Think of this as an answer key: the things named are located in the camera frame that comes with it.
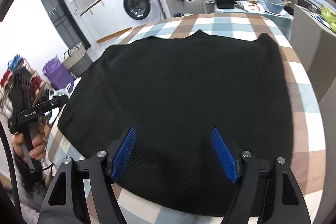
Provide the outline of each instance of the purple bag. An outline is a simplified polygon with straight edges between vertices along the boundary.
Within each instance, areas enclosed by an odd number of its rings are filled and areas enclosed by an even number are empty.
[[[42,72],[43,75],[49,79],[51,85],[55,87],[55,89],[63,89],[67,86],[67,84],[71,83],[69,93],[72,91],[75,79],[67,71],[67,69],[63,67],[57,56],[44,65]]]

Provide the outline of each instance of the table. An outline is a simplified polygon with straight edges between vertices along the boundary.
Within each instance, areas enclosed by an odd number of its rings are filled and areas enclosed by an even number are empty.
[[[273,21],[252,13],[185,16],[138,26],[125,32],[113,44],[129,44],[151,35],[161,38],[184,38],[198,29],[207,34],[250,41],[255,40],[261,33],[268,33],[278,43],[293,113],[294,145],[291,169],[305,195],[313,221],[320,204],[325,178],[326,147],[322,118],[313,88],[300,60]],[[66,156],[74,160],[84,159],[57,128],[57,122],[58,118],[51,130],[47,146],[47,163],[54,162],[56,169]],[[88,181],[84,182],[84,188],[92,222],[97,223]],[[196,216],[164,208],[130,193],[117,184],[113,185],[113,190],[128,224],[210,224],[220,223],[222,220],[221,217]],[[256,223],[256,218],[251,218],[249,223]]]
[[[258,2],[264,5],[263,0],[258,0]],[[214,13],[222,14],[222,13],[248,13],[248,14],[254,14],[254,15],[262,15],[263,17],[266,17],[270,20],[272,20],[275,25],[278,27],[278,29],[284,34],[284,36],[287,38],[288,41],[291,41],[291,35],[292,35],[292,27],[293,27],[293,16],[291,16],[289,13],[286,12],[284,16],[278,16],[274,15],[268,12],[258,13],[258,12],[248,12],[244,10],[243,8],[240,8],[238,5],[235,5],[235,8],[233,9],[219,9],[217,8],[217,5],[215,4]]]

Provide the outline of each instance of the wicker basket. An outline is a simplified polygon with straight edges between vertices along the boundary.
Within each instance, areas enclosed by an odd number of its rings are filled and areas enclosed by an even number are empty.
[[[78,43],[72,49],[70,47],[68,51],[64,53],[62,65],[76,77],[80,77],[91,64],[92,60],[87,55],[82,43]]]

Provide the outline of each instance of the black cable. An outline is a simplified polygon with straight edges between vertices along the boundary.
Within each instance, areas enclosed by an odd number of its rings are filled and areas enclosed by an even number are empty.
[[[5,130],[4,130],[1,122],[0,122],[0,125],[1,125],[0,126],[0,138],[1,138],[1,141],[2,141],[3,148],[5,150],[6,158],[7,158],[7,162],[8,162],[10,181],[11,181],[12,190],[13,190],[13,201],[14,201],[14,205],[16,207],[17,212],[22,217],[21,205],[20,205],[20,199],[19,199],[19,192],[18,192],[18,189],[17,189],[17,182],[16,182],[15,168],[14,168],[12,153],[11,153],[11,149],[9,147],[9,143],[8,143],[8,140],[7,140]]]
[[[36,172],[42,172],[42,171],[46,171],[46,170],[48,170],[49,168],[52,168],[53,165],[54,165],[54,163],[51,163],[51,165],[49,165],[49,166],[46,167],[46,168],[36,170],[36,169],[30,169],[27,165],[25,165],[25,164],[24,164],[23,162],[21,162],[20,160],[19,160],[19,161],[16,161],[16,162],[19,162],[20,165],[21,165],[23,168],[28,169],[29,171],[32,171],[32,172],[34,172],[34,173],[36,173]]]

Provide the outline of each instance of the kitchen cabinet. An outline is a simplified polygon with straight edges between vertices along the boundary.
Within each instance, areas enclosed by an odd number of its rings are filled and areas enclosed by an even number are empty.
[[[122,29],[119,6],[118,0],[102,0],[81,16],[96,41]]]

